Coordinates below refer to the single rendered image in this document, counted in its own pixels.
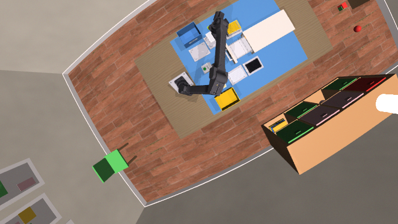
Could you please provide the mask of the blue bench mat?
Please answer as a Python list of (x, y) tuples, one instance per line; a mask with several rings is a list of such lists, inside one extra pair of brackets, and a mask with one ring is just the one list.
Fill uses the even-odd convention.
[[(274, 0), (238, 0), (237, 2), (220, 11), (224, 13), (223, 19), (226, 18), (229, 24), (237, 20), (242, 31), (245, 31), (279, 12), (280, 9)], [(188, 48), (185, 48), (179, 37), (176, 37), (170, 41), (196, 86), (209, 85), (209, 72), (204, 74), (201, 66), (208, 62), (210, 62), (211, 65), (214, 63), (216, 47), (209, 49), (207, 46), (210, 54), (196, 62), (190, 55), (189, 50), (205, 42), (203, 38), (206, 37), (206, 33), (210, 32), (207, 27), (213, 22), (214, 16), (215, 14), (196, 25), (202, 34), (202, 39)], [(239, 99), (241, 100), (242, 98), (248, 96), (252, 92), (256, 91), (257, 89), (261, 88), (262, 86), (308, 59), (296, 35), (292, 31), (268, 46), (262, 48), (258, 52), (254, 54), (249, 52), (240, 57), (236, 64), (234, 64), (232, 60), (229, 61), (225, 55), (226, 72), (230, 72), (239, 65), (243, 67), (242, 64), (256, 56), (259, 57), (264, 67), (234, 85), (232, 85), (228, 79), (226, 87), (222, 90), (222, 92), (230, 87), (233, 87)], [(244, 71), (246, 72), (245, 69)], [(202, 96), (213, 115), (222, 111), (214, 98), (216, 95), (202, 94)]]

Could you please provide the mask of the yellow open-top bin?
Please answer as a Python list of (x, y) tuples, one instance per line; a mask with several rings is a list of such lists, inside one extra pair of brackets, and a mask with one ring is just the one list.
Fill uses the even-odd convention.
[(240, 99), (233, 88), (223, 91), (220, 96), (215, 96), (214, 98), (221, 107), (222, 111), (240, 102)]

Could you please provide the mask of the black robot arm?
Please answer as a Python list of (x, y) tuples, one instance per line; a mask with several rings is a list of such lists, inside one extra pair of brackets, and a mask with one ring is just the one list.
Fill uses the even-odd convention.
[[(218, 19), (217, 19), (218, 18)], [(216, 31), (216, 50), (214, 67), (209, 70), (209, 85), (190, 86), (188, 82), (179, 77), (174, 81), (177, 85), (178, 92), (188, 96), (193, 94), (210, 94), (220, 96), (225, 84), (228, 81), (228, 72), (225, 69), (225, 50), (226, 50), (226, 34), (229, 28), (228, 20), (224, 18), (224, 13), (216, 11), (211, 29)]]

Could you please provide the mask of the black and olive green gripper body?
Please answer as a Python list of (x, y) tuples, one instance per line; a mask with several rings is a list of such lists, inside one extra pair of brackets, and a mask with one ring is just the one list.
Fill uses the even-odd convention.
[(211, 34), (212, 34), (212, 36), (214, 37), (214, 39), (216, 40), (216, 31), (213, 31), (212, 29), (211, 29), (211, 25), (209, 25), (209, 30), (211, 31)]

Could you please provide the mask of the blue open-top box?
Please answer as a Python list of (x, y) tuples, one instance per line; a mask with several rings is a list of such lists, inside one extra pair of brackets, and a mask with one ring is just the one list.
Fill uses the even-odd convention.
[[(202, 39), (202, 34), (198, 28), (195, 28), (196, 24), (194, 22), (188, 24), (177, 33), (178, 37), (182, 41), (185, 48), (193, 45), (197, 41)], [(196, 26), (197, 27), (197, 26)]]

